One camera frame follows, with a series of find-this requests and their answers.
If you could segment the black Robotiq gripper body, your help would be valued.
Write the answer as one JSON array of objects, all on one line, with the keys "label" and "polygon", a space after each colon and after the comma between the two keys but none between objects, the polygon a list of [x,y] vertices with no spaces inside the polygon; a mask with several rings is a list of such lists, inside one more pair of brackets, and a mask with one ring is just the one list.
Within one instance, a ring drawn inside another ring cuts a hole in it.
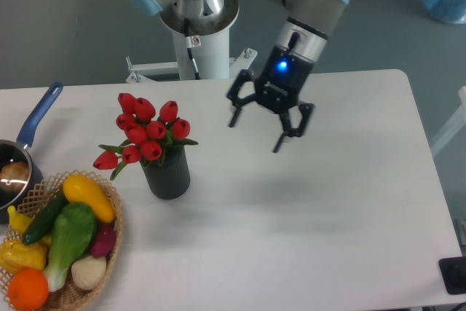
[{"label": "black Robotiq gripper body", "polygon": [[273,47],[263,71],[254,79],[256,102],[275,114],[297,106],[312,68],[313,63]]}]

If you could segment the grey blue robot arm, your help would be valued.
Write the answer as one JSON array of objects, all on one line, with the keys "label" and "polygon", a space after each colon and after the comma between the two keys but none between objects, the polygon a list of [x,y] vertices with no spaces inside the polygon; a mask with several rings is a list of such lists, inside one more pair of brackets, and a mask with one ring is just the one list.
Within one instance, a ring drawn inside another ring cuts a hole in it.
[{"label": "grey blue robot arm", "polygon": [[[227,98],[238,118],[243,106],[255,102],[276,114],[282,138],[305,133],[314,106],[300,100],[307,77],[350,0],[269,0],[288,11],[269,58],[258,76],[241,70]],[[238,0],[131,0],[145,15],[160,16],[178,45],[181,75],[188,79],[216,78],[214,66],[229,66],[225,45],[208,44],[208,37],[226,34],[239,12]]]}]

